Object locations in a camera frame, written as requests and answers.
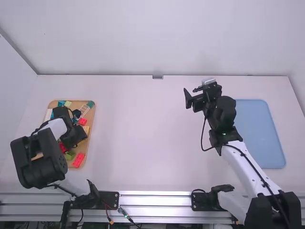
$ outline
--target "black cable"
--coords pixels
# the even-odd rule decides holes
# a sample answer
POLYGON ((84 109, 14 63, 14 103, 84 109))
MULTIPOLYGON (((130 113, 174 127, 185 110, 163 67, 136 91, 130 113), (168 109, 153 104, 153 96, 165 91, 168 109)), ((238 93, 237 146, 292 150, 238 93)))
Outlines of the black cable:
POLYGON ((204 126, 205 126, 205 121, 206 121, 206 117, 204 118, 204 122, 203 122, 203 126, 202 126, 202 132, 201 132, 201 141, 200 141, 201 149, 204 152, 214 148, 214 147, 210 147, 210 148, 207 148, 207 149, 203 148, 202 139, 203 139, 203 131, 204 131, 204 126))
POLYGON ((279 209, 279 212, 282 214, 283 218, 284 218, 284 221, 285 223, 287 224, 288 228, 290 228, 290 224, 289 224, 289 220, 288 220, 288 217, 287 215, 285 214, 280 202, 278 201, 278 199, 275 197, 273 191, 270 189, 269 187, 269 184, 264 180, 264 178, 262 177, 262 175, 257 171, 257 169, 255 168, 255 166, 252 164, 252 162, 249 160, 249 158, 247 157, 247 155, 241 151, 239 148, 235 147, 235 146, 232 146, 232 145, 227 145, 227 144, 224 144, 222 145, 223 146, 227 146, 227 147, 231 147, 233 149, 236 149, 240 154, 241 156, 243 156, 247 161, 248 163, 250 164, 250 166, 253 168, 253 170, 257 173, 258 177, 261 179, 262 183, 264 184, 264 186, 268 189, 268 191, 270 192, 272 198, 274 199, 278 209, 279 209))
POLYGON ((60 190, 70 194, 72 197, 77 197, 77 195, 73 192, 70 192, 68 190, 66 190, 65 188, 61 187, 60 185, 57 185, 57 184, 54 184, 54 185, 47 185, 46 187, 55 187, 54 189, 57 189, 59 188, 60 190))
POLYGON ((128 220, 129 220, 129 222, 131 222, 133 225, 135 225, 137 228, 140 228, 140 227, 138 226, 138 224, 134 223, 134 221, 133 221, 131 218, 129 218, 128 220))
POLYGON ((79 225, 79 223, 82 221, 82 218, 83 218, 83 217, 84 217, 84 211, 83 211, 83 209, 81 209, 81 220, 78 221, 78 223, 76 224, 76 228, 82 226, 82 225, 79 225))
POLYGON ((200 192, 204 192, 204 193, 205 193, 205 191, 204 191, 203 189, 197 188, 197 189, 194 189, 194 190, 192 191, 191 195, 192 195, 194 192, 196 192, 196 191, 200 191, 200 192))

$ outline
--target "light blue mat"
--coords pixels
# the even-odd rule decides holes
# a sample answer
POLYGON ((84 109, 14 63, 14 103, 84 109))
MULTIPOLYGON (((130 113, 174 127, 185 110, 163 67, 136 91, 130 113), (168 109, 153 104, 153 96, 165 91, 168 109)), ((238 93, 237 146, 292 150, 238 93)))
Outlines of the light blue mat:
POLYGON ((285 156, 264 100, 236 100, 235 126, 261 168, 284 168, 285 156))

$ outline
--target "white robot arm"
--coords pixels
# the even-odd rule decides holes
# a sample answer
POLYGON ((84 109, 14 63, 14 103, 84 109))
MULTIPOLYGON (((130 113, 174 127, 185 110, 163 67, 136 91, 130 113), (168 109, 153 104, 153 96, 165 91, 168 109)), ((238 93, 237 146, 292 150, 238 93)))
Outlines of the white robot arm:
POLYGON ((208 120, 211 148, 225 159, 237 174, 248 197, 234 191, 231 185, 216 186, 209 193, 194 194, 192 206, 209 206, 215 210, 229 211, 246 229, 301 228, 301 205, 293 192, 283 192, 259 167, 247 150, 242 137, 234 126, 236 101, 222 96, 222 86, 215 79, 202 81, 193 90, 202 94, 191 96, 184 89, 186 109, 203 111, 204 124, 208 120))

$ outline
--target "teal block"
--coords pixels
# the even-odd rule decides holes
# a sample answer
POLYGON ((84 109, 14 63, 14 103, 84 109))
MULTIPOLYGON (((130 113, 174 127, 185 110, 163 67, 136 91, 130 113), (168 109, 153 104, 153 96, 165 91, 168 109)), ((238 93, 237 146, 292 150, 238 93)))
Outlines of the teal block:
POLYGON ((65 103, 66 103, 66 101, 63 101, 63 100, 58 101, 57 106, 64 106, 64 105, 65 105, 65 103))
POLYGON ((90 107, 90 109, 93 108, 93 106, 94 106, 94 101, 91 101, 91 100, 90 100, 90 101, 87 103, 87 106, 90 107))

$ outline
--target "yellow block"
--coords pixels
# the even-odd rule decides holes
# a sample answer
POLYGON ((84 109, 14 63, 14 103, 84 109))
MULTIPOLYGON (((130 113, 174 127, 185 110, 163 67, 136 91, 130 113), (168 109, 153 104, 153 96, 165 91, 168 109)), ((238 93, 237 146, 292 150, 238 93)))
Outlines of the yellow block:
POLYGON ((89 130, 90 130, 90 126, 86 125, 82 127, 84 129, 84 131, 86 132, 86 135, 89 137, 89 130))

